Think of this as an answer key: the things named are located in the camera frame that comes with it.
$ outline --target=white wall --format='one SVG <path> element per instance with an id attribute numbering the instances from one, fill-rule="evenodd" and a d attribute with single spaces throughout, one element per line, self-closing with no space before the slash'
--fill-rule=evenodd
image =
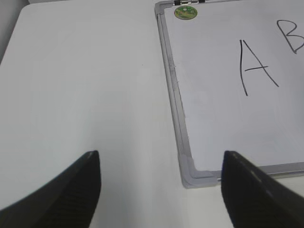
<path id="1" fill-rule="evenodd" d="M 0 62 L 21 9 L 28 0 L 0 0 Z"/>
<path id="2" fill-rule="evenodd" d="M 49 1 L 63 1 L 63 0 L 28 0 L 29 3 L 41 3 L 41 2 L 49 2 Z"/>

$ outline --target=green sticker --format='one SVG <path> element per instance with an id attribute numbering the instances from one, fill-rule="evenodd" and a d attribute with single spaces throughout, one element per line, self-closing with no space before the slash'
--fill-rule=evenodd
<path id="1" fill-rule="evenodd" d="M 174 11 L 174 15 L 182 20 L 190 20 L 197 16 L 198 12 L 192 6 L 180 6 Z"/>

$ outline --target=whiteboard frame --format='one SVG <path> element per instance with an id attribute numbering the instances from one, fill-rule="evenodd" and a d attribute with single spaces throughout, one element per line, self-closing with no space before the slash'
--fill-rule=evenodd
<path id="1" fill-rule="evenodd" d="M 221 181 L 221 170 L 198 171 L 191 155 L 187 134 L 185 114 L 181 94 L 176 77 L 173 54 L 170 45 L 167 23 L 164 15 L 165 8 L 181 5 L 206 4 L 236 0 L 175 0 L 161 1 L 155 4 L 155 16 L 158 24 L 161 50 L 164 61 L 172 119 L 178 149 L 178 160 L 183 186 L 187 189 L 215 186 Z M 261 170 L 274 178 L 284 178 L 304 175 L 304 162 L 261 166 Z"/>

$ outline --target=black marker writing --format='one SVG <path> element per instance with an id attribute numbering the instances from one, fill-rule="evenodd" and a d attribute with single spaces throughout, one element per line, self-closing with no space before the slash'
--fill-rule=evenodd
<path id="1" fill-rule="evenodd" d="M 241 81 L 242 81 L 242 85 L 243 85 L 243 88 L 244 88 L 244 92 L 246 94 L 246 96 L 248 96 L 248 93 L 247 93 L 247 90 L 246 90 L 246 87 L 245 87 L 245 83 L 244 83 L 244 79 L 243 79 L 243 43 L 246 45 L 246 47 L 248 48 L 248 50 L 251 52 L 251 54 L 256 58 L 256 60 L 258 61 L 258 63 L 260 64 L 259 67 L 255 67 L 255 68 L 250 68 L 250 69 L 247 69 L 245 70 L 246 71 L 249 71 L 249 70 L 257 70 L 257 69 L 263 69 L 265 74 L 268 76 L 268 78 L 277 86 L 279 87 L 279 85 L 275 82 L 275 80 L 269 75 L 269 73 L 267 72 L 266 68 L 268 66 L 264 66 L 261 61 L 258 59 L 258 57 L 255 55 L 255 53 L 252 51 L 252 49 L 249 47 L 249 45 L 246 43 L 246 41 L 244 40 L 239 40 L 239 43 L 241 45 L 241 55 L 240 55 L 240 62 L 239 62 L 239 72 L 240 72 L 240 76 L 241 76 Z"/>
<path id="2" fill-rule="evenodd" d="M 292 23 L 292 24 L 294 25 L 294 28 L 293 28 L 292 30 L 290 30 L 288 33 L 284 33 L 284 31 L 282 30 L 282 28 L 281 28 L 281 26 L 280 26 L 280 22 L 281 22 L 281 21 L 285 21 L 285 22 L 288 22 L 288 23 Z M 304 46 L 304 37 L 299 36 L 299 35 L 291 35 L 291 33 L 292 33 L 293 31 L 295 31 L 296 28 L 297 28 L 298 26 L 297 26 L 294 22 L 289 21 L 289 20 L 278 20 L 278 21 L 276 22 L 276 24 L 277 24 L 277 26 L 279 27 L 280 31 L 282 32 L 283 36 L 285 37 L 287 43 L 289 44 L 289 47 L 290 47 L 291 50 L 296 54 L 296 52 Z M 303 44 L 302 44 L 300 47 L 294 49 L 293 46 L 291 45 L 290 40 L 288 39 L 288 37 L 300 37 L 300 38 L 303 39 Z"/>

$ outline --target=white table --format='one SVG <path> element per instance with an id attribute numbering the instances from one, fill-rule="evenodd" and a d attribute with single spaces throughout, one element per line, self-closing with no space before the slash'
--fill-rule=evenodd
<path id="1" fill-rule="evenodd" d="M 232 228 L 220 186 L 181 184 L 153 2 L 24 8 L 0 66 L 0 105 L 0 209 L 97 149 L 92 228 Z M 304 195 L 304 178 L 281 182 Z"/>

